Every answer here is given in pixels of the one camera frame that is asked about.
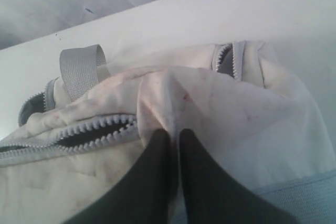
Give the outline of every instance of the white bag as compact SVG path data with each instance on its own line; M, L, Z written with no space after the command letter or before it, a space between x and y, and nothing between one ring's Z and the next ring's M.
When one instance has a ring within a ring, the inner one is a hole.
M70 218L120 180L160 127L174 141L192 129L225 171L299 220L336 220L336 159L323 119L267 44L197 46L109 65L97 60L99 47L89 50L94 64L85 65L97 78L74 88L83 70L64 72L61 63L62 78L44 94L54 109L31 114L40 105L25 105L27 122L0 142L0 223ZM63 55L78 59L74 52ZM171 221L181 223L177 199Z

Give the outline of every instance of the wrinkled fabric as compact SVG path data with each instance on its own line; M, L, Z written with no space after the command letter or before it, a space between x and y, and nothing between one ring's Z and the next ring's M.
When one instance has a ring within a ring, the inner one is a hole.
M2 223L71 217L128 171L157 128L173 141L182 129L192 129L219 165L250 190L336 169L323 119L303 83L260 52L260 45L242 45L242 81L203 68L133 68L63 108L33 114L9 138L46 136L115 113L136 114L140 137L87 154L0 168Z

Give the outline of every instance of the fabric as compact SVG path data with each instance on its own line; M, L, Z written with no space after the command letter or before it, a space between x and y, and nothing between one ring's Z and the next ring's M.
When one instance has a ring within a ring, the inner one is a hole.
M25 163L23 158L15 166L4 166L12 160L0 159L1 223L58 223L71 217L119 181L158 128L173 141L182 129L192 129L219 166L249 190L335 170L335 153L319 109L269 46L234 42L234 78L214 71L214 56L221 48L158 52L161 58L144 56L145 61L140 57L129 65L120 59L109 68L111 77L75 102L31 115L2 144L48 143L65 127L118 113L137 115L138 134L81 155L48 159L35 154L38 162ZM328 201L331 209L333 200Z

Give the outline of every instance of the gray strap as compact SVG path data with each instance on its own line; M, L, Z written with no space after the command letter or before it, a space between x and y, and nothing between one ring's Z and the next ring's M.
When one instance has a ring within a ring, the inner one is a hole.
M61 52L59 65L66 91L75 101L99 83L97 66L106 64L102 48L66 49Z

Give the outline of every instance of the open zipper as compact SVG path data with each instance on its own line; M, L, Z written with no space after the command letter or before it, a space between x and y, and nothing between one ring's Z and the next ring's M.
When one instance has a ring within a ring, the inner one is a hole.
M227 72L221 73L229 74L234 79L240 80L242 72L242 59L240 58L235 52L235 45L223 45L216 59L215 71L220 72L223 64L227 64ZM20 115L32 99L41 95L43 95L43 111L41 112L46 112L47 88L45 92L29 98L22 106ZM0 166L80 154L95 151L115 143L137 140L139 139L139 133L136 120L135 115L114 114L99 116L75 123L62 130L54 129L54 137L45 142L24 139L6 144L1 141Z

